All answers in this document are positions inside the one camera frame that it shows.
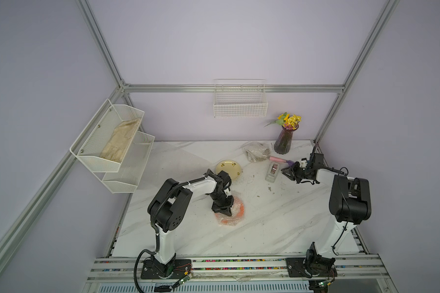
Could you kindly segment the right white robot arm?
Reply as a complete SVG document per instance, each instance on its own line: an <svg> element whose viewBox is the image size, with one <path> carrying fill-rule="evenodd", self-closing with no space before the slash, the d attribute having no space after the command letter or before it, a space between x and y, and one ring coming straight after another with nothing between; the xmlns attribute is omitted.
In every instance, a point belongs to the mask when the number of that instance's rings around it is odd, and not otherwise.
<svg viewBox="0 0 440 293"><path fill-rule="evenodd" d="M282 174L297 184L310 183L330 188L328 209L330 220L317 241L306 252L306 257L293 264L290 270L303 277L332 275L339 249L351 230L368 220L372 213L369 181L348 176L348 169L335 169L325 164L325 157L313 151L309 159L302 159L283 168Z"/></svg>

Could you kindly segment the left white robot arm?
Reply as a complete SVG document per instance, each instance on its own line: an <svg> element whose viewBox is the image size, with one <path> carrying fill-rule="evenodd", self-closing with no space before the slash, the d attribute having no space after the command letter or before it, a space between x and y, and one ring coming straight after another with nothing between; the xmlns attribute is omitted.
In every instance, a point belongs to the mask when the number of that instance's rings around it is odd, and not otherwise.
<svg viewBox="0 0 440 293"><path fill-rule="evenodd" d="M231 184L227 172L216 174L210 169L197 179L180 183L169 178L163 183L147 209L150 226L155 230L154 260L158 264L166 267L176 259L172 231L181 224L193 195L208 195L214 213L232 216Z"/></svg>

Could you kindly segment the purple glass vase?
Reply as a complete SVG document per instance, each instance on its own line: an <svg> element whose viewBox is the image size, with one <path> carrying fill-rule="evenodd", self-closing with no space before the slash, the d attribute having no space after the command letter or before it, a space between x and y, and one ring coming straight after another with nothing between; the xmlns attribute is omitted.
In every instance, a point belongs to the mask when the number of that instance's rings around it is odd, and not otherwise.
<svg viewBox="0 0 440 293"><path fill-rule="evenodd" d="M285 155L290 151L292 146L293 134L297 129L299 129L299 126L290 129L282 126L281 133L275 141L275 144L273 145L274 151L276 153L280 155Z"/></svg>

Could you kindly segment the yellow artificial flowers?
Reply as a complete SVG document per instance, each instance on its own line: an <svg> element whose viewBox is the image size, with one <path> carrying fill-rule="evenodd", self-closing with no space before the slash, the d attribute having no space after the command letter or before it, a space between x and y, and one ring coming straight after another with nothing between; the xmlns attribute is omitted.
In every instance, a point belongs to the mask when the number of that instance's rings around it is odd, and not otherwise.
<svg viewBox="0 0 440 293"><path fill-rule="evenodd" d="M299 128L299 124L302 120L301 116L290 114L288 112L282 113L279 117L277 117L274 121L269 122L266 126L269 125L280 125L286 130L297 130Z"/></svg>

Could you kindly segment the lower white mesh shelf bin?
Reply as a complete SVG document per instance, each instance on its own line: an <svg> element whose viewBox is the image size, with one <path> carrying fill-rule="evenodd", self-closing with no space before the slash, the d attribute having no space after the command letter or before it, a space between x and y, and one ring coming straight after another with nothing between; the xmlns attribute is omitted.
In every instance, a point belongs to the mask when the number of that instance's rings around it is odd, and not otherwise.
<svg viewBox="0 0 440 293"><path fill-rule="evenodd" d="M138 131L117 173L106 173L102 183L112 194L134 193L143 176L155 137Z"/></svg>

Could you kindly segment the white mesh shelf bin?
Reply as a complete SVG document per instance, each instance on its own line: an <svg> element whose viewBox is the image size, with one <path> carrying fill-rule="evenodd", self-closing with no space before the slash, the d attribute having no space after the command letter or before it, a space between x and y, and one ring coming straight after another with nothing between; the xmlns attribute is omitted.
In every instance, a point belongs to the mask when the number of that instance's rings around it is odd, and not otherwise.
<svg viewBox="0 0 440 293"><path fill-rule="evenodd" d="M106 100L70 152L93 173L116 173L141 125L144 111Z"/></svg>
<svg viewBox="0 0 440 293"><path fill-rule="evenodd" d="M102 183L112 194L134 193L143 176L155 137L138 131L117 173L106 173Z"/></svg>

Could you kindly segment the beige cloth in bin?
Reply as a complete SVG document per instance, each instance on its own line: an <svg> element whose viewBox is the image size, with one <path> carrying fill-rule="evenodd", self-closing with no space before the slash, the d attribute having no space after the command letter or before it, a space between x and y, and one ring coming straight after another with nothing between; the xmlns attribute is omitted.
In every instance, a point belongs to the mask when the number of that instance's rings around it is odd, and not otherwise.
<svg viewBox="0 0 440 293"><path fill-rule="evenodd" d="M102 150L100 157L109 161L121 163L137 132L141 118L124 121L113 131L110 140Z"/></svg>

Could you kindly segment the upper white mesh shelf bin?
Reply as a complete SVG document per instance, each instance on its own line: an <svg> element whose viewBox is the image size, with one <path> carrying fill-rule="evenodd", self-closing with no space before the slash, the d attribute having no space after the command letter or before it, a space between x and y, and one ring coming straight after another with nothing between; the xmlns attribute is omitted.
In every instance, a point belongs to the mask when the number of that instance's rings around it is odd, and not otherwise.
<svg viewBox="0 0 440 293"><path fill-rule="evenodd" d="M70 152L93 173L116 173L141 125L144 111L106 100Z"/></svg>

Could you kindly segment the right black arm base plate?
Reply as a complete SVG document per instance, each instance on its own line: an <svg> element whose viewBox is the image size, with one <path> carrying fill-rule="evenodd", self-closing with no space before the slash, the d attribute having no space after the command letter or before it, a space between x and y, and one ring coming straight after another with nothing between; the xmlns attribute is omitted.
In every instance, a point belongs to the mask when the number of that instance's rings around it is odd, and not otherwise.
<svg viewBox="0 0 440 293"><path fill-rule="evenodd" d="M318 257L316 260L307 258L286 258L288 276L314 278L314 277L335 277L335 258Z"/></svg>

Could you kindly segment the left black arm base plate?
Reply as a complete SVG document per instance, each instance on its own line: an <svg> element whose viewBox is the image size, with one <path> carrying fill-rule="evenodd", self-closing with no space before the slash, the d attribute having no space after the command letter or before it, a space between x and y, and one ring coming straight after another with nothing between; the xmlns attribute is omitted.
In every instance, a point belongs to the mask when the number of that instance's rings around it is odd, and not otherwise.
<svg viewBox="0 0 440 293"><path fill-rule="evenodd" d="M142 280L159 279L181 279L192 268L192 260L179 259L170 261L167 264L161 264L155 258L147 259L143 262L143 268L140 273Z"/></svg>

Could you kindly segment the aluminium front rail frame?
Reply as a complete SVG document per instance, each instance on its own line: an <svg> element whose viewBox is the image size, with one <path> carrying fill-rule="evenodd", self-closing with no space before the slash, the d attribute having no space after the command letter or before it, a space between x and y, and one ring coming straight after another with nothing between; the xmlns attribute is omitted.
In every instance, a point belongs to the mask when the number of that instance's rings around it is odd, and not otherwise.
<svg viewBox="0 0 440 293"><path fill-rule="evenodd" d="M297 264L289 264L284 256L243 256L243 257L191 257L189 270L193 280L201 281L269 281L291 280L306 277L297 271ZM134 258L98 258L95 260L88 283L129 283L133 281ZM335 273L325 273L313 280L388 279L385 265L378 255L344 255L336 258Z"/></svg>

